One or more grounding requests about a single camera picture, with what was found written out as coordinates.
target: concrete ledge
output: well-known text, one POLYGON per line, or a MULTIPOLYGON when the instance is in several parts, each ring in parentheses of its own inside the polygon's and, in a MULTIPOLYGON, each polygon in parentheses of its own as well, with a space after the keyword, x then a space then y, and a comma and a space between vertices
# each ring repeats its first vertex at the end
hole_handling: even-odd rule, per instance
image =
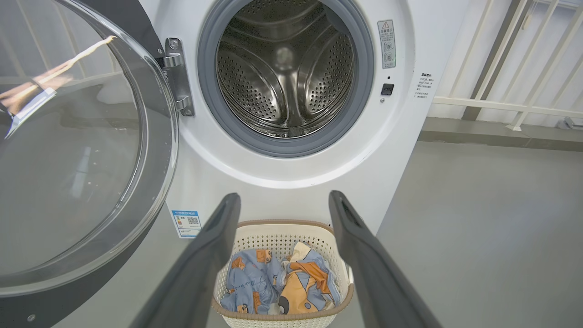
POLYGON ((582 130, 522 125, 511 131, 504 123, 428 117, 418 141, 583 152, 582 130))

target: gray rubber seal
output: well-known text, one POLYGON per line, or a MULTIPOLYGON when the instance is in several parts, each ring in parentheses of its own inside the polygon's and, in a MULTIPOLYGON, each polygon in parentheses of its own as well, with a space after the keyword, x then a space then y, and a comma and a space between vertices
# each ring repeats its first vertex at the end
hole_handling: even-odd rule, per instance
POLYGON ((261 135, 247 127, 229 109, 219 89, 216 54, 219 40, 233 16, 250 0, 219 0, 202 29, 198 50, 198 78, 202 95, 211 113, 225 131, 253 151, 274 157, 298 157, 318 152, 336 142, 356 122, 373 84, 374 50, 368 27, 352 0, 321 0, 332 9, 350 31, 354 49, 354 81, 344 108, 320 130, 295 139, 261 135))

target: washing machine door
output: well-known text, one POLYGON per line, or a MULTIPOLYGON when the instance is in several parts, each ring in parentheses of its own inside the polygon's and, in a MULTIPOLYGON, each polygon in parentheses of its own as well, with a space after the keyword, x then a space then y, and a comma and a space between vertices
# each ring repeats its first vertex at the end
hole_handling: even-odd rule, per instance
MULTIPOLYGON (((129 4, 118 14, 155 36, 137 1, 111 10, 129 4)), ((0 8, 0 326, 51 326, 117 272, 160 211, 177 109, 157 38, 144 47, 70 0, 0 8)))

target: screw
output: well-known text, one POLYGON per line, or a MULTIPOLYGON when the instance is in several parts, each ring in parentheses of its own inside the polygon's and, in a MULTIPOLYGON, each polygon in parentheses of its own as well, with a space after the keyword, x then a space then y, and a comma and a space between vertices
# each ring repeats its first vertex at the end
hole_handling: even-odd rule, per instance
POLYGON ((172 48, 172 49, 176 49, 176 48, 178 48, 178 40, 176 40, 176 39, 171 39, 171 40, 170 40, 170 48, 172 48))

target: gray vertical pipe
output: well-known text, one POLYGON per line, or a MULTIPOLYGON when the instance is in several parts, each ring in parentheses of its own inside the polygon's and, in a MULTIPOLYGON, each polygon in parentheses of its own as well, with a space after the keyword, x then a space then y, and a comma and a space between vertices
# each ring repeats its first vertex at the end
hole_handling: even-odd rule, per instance
MULTIPOLYGON (((528 9, 531 7, 532 2, 533 2, 533 0, 528 0, 526 2, 526 5, 524 6, 524 8, 522 10, 520 18, 518 19, 518 23, 514 27, 514 30, 512 31, 512 34, 510 35, 510 38, 508 39, 508 44, 506 45, 506 48, 502 52, 502 56, 500 57, 498 65, 496 65, 496 68, 494 69, 494 74, 492 74, 492 77, 491 77, 490 81, 488 82, 488 85, 486 86, 486 88, 484 90, 484 94, 482 95, 482 98, 480 98, 480 100, 485 100, 488 97, 490 90, 492 90, 492 86, 494 85, 494 82, 496 81, 496 78, 498 77, 498 73, 500 73, 500 69, 504 65, 504 61, 506 60, 506 56, 508 56, 508 53, 510 52, 510 48, 512 48, 512 44, 514 43, 514 39, 516 39, 516 35, 518 34, 518 31, 520 31, 522 23, 524 22, 524 19, 526 18, 526 13, 528 13, 528 9)), ((498 31, 498 35, 496 36, 496 39, 494 40, 494 44, 492 45, 492 48, 490 49, 490 54, 488 55, 488 59, 486 60, 486 63, 484 64, 484 67, 482 68, 482 73, 480 74, 480 77, 478 78, 478 80, 476 82, 476 86, 474 87, 474 90, 472 92, 473 99, 476 97, 478 90, 480 90, 480 87, 481 87, 484 79, 486 78, 486 74, 488 73, 488 70, 492 66, 492 63, 494 61, 494 57, 496 56, 496 53, 498 52, 498 50, 500 49, 500 46, 502 45, 502 39, 504 38, 506 31, 510 27, 510 21, 512 21, 512 17, 514 17, 514 14, 518 10, 519 3, 520 3, 520 0, 512 0, 512 2, 510 3, 510 6, 508 7, 508 11, 506 11, 506 16, 504 17, 504 21, 502 22, 502 26, 500 26, 500 30, 498 31)), ((482 109, 481 107, 471 107, 471 106, 466 107, 466 110, 463 111, 462 120, 475 121, 477 119, 478 114, 480 114, 481 109, 482 109)))

